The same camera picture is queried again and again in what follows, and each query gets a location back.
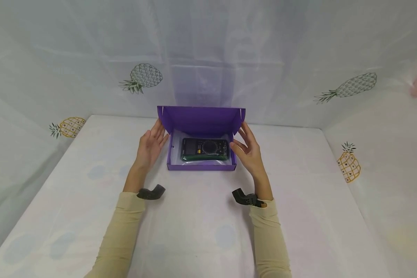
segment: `black wristband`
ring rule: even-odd
[[[241,205],[254,205],[255,207],[261,208],[261,205],[264,204],[264,202],[258,200],[258,197],[253,193],[245,195],[241,188],[233,191],[232,194],[235,201]]]
[[[137,196],[138,198],[145,199],[145,200],[157,200],[161,198],[164,192],[165,192],[164,187],[162,187],[161,185],[156,185],[153,191],[142,188],[141,190],[139,190],[139,193],[137,194]]]

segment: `beige long-sleeve shirt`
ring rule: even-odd
[[[260,278],[291,278],[287,249],[275,201],[265,208],[250,207],[255,239],[256,269]],[[97,259],[85,278],[126,278],[145,202],[122,192],[103,237]]]

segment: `purple box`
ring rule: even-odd
[[[244,108],[223,107],[188,107],[188,106],[158,106],[159,119],[162,121],[168,134],[170,146],[168,148],[168,170],[180,171],[234,171],[236,156],[232,150],[231,165],[173,165],[170,154],[173,148],[174,130],[185,132],[194,137],[215,138],[228,134],[230,142],[241,127],[246,117]]]

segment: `green multimeter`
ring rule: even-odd
[[[229,142],[224,139],[183,138],[181,160],[228,160]]]

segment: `box lid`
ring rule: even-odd
[[[244,108],[158,106],[158,116],[169,134],[236,134],[246,117]]]

